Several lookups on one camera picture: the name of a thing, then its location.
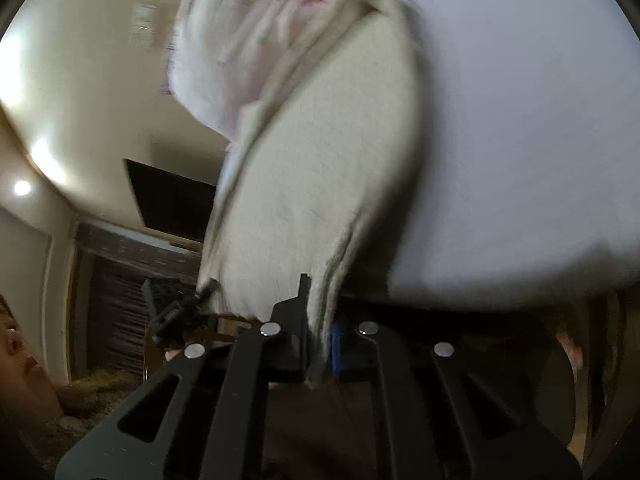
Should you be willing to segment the pink floral pillow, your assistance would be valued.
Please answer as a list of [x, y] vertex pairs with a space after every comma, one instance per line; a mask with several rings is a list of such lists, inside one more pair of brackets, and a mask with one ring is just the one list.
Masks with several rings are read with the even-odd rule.
[[243, 106], [306, 25], [334, 0], [181, 0], [168, 47], [168, 92], [232, 142]]

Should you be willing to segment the black wall television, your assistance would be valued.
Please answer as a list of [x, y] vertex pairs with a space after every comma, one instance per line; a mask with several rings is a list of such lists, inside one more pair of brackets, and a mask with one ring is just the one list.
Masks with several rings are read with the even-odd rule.
[[125, 159], [124, 163], [144, 226], [201, 243], [216, 188], [131, 159]]

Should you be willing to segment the white wall switch plate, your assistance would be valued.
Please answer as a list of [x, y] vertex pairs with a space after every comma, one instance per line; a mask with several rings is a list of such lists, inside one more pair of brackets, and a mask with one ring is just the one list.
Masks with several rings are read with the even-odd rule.
[[141, 49], [149, 49], [154, 44], [157, 6], [136, 3], [132, 7], [130, 23], [130, 44]]

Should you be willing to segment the beige knit sweater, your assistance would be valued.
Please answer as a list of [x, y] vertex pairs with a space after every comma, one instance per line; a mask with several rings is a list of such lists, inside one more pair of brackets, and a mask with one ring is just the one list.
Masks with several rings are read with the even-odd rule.
[[239, 146], [206, 232], [201, 283], [216, 314], [268, 321], [310, 278], [315, 382], [338, 293], [408, 183], [421, 83], [407, 0], [335, 0], [303, 29], [243, 108]]

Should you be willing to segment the lavender bed sheet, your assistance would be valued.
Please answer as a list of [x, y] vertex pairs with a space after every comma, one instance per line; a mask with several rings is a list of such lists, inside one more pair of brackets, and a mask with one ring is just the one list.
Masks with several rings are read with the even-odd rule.
[[393, 298], [512, 307], [637, 281], [630, 0], [409, 1], [423, 166]]

